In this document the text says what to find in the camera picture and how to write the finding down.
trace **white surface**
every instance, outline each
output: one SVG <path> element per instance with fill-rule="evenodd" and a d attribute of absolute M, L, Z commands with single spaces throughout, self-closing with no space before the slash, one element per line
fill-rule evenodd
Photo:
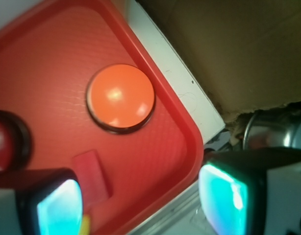
<path fill-rule="evenodd" d="M 15 192 L 0 188 L 0 235 L 21 235 Z"/>
<path fill-rule="evenodd" d="M 265 235 L 301 235 L 301 162 L 267 172 Z"/>
<path fill-rule="evenodd" d="M 42 0 L 0 0 L 0 29 Z"/>
<path fill-rule="evenodd" d="M 128 0 L 126 19 L 198 126 L 204 143 L 224 127 L 224 121 L 165 36 L 135 1 Z"/>

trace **round button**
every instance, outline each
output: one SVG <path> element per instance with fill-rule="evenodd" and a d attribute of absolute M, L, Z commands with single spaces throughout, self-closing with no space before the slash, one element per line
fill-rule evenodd
<path fill-rule="evenodd" d="M 87 91 L 92 117 L 105 129 L 125 133 L 143 126 L 153 111 L 155 93 L 148 77 L 130 65 L 99 71 Z"/>
<path fill-rule="evenodd" d="M 7 170 L 14 154 L 14 143 L 8 128 L 0 122 L 0 171 Z"/>

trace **red plastic tray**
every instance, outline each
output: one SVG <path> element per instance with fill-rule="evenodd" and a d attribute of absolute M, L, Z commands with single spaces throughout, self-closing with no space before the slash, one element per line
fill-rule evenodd
<path fill-rule="evenodd" d="M 98 127 L 85 91 L 100 69 L 117 63 L 151 80 L 149 122 L 126 135 Z M 108 0 L 50 0 L 0 31 L 0 109 L 29 125 L 28 168 L 72 167 L 96 150 L 112 196 L 91 210 L 94 234 L 122 234 L 172 200 L 195 178 L 201 135 L 166 79 Z"/>

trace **white panel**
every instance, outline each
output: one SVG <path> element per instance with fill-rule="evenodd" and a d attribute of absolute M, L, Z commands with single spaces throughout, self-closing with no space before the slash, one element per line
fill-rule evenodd
<path fill-rule="evenodd" d="M 225 127 L 224 121 L 143 8 L 135 0 L 128 1 L 128 24 L 190 113 L 204 143 L 207 143 Z"/>
<path fill-rule="evenodd" d="M 0 29 L 42 0 L 0 0 Z"/>
<path fill-rule="evenodd" d="M 0 235 L 21 235 L 15 192 L 0 188 Z"/>

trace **yellow object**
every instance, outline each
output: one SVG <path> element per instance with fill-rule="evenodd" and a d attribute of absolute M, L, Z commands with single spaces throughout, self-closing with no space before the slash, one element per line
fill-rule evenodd
<path fill-rule="evenodd" d="M 91 231 L 91 218 L 89 215 L 84 215 L 82 219 L 79 235 L 89 235 Z"/>

